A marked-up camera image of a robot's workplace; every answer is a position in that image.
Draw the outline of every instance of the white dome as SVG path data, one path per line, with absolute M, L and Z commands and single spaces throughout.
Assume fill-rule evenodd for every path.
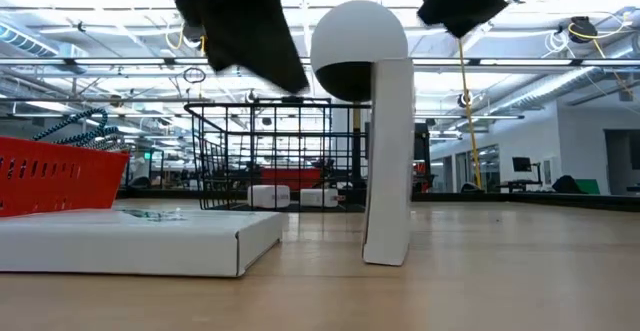
M 311 39 L 314 71 L 342 62 L 375 62 L 408 56 L 407 37 L 400 21 L 372 1 L 349 1 L 329 11 Z

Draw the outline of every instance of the computer monitor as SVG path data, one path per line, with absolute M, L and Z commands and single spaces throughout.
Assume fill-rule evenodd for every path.
M 531 159 L 529 157 L 514 157 L 513 171 L 531 172 Z

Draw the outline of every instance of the white stand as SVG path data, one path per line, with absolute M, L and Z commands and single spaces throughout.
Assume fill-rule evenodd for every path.
M 400 266 L 409 248 L 413 72 L 410 59 L 384 60 L 374 66 L 372 153 L 362 253 L 367 263 Z

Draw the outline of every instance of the desk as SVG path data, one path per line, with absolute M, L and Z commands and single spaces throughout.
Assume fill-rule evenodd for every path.
M 499 189 L 509 189 L 509 193 L 513 193 L 514 190 L 519 190 L 522 192 L 527 191 L 527 186 L 542 186 L 542 181 L 531 181 L 531 180 L 515 180 L 515 181 L 507 181 L 501 183 L 498 188 Z

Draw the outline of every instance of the red object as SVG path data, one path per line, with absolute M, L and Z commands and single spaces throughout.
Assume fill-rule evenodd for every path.
M 263 185 L 289 186 L 291 191 L 313 188 L 322 182 L 321 169 L 275 169 L 260 170 Z
M 0 137 L 0 217 L 109 209 L 129 156 Z

